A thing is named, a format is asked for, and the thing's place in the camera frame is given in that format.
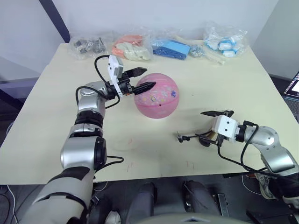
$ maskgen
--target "blue object in plastic bag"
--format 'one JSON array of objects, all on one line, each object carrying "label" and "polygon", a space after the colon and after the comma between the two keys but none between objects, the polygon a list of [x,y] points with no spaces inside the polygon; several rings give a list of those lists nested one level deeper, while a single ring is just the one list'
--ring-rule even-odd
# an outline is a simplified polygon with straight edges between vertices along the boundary
[{"label": "blue object in plastic bag", "polygon": [[155,55],[172,57],[184,60],[190,50],[190,46],[174,40],[155,40],[152,42]]}]

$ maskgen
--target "monitor screen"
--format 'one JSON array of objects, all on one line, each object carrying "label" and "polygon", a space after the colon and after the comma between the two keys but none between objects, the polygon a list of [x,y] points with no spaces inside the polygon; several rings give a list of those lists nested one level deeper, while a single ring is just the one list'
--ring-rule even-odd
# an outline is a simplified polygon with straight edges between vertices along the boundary
[{"label": "monitor screen", "polygon": [[299,72],[286,88],[285,95],[299,98]]}]

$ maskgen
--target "orange object in plastic bag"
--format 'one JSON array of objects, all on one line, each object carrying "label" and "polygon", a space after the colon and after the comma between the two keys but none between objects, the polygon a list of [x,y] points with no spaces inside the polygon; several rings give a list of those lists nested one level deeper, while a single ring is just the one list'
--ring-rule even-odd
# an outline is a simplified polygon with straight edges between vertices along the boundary
[{"label": "orange object in plastic bag", "polygon": [[120,50],[120,49],[117,49],[115,47],[116,44],[128,42],[128,43],[131,43],[133,45],[142,46],[142,38],[143,37],[141,35],[125,35],[125,36],[123,36],[122,38],[118,39],[114,43],[114,45],[112,47],[112,54],[115,55],[115,56],[119,56],[119,57],[125,58],[124,51]]}]

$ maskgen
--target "beige tabletop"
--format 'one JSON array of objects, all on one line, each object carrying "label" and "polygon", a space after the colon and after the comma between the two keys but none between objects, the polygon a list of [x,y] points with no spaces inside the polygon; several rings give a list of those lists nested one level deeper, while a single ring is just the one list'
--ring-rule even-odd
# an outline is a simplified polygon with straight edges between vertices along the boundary
[{"label": "beige tabletop", "polygon": [[[94,59],[78,61],[61,44],[45,68],[0,149],[0,184],[42,184],[62,171],[60,151],[74,124],[78,86],[99,80]],[[245,171],[221,159],[215,146],[203,147],[196,139],[179,143],[176,132],[192,134],[209,129],[207,110],[234,110],[232,118],[274,128],[281,144],[299,160],[299,126],[251,49],[239,58],[217,65],[204,58],[176,60],[154,56],[150,62],[123,60],[124,70],[145,67],[164,73],[178,85],[180,101],[164,119],[142,115],[134,96],[107,109],[104,138],[107,154],[125,158],[96,174],[96,181],[151,177],[205,175]],[[107,60],[99,62],[107,75]],[[132,78],[136,84],[140,77]],[[238,160],[244,143],[222,144],[225,156]],[[259,151],[252,145],[245,164],[263,167]]]}]

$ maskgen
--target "pink ball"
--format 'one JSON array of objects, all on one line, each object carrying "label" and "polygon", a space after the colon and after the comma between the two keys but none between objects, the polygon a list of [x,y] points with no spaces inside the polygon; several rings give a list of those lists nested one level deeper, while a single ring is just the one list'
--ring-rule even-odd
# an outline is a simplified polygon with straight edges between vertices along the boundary
[{"label": "pink ball", "polygon": [[161,73],[151,73],[139,80],[136,86],[145,82],[156,82],[144,93],[134,96],[138,110],[149,118],[165,118],[178,106],[179,92],[176,83]]}]

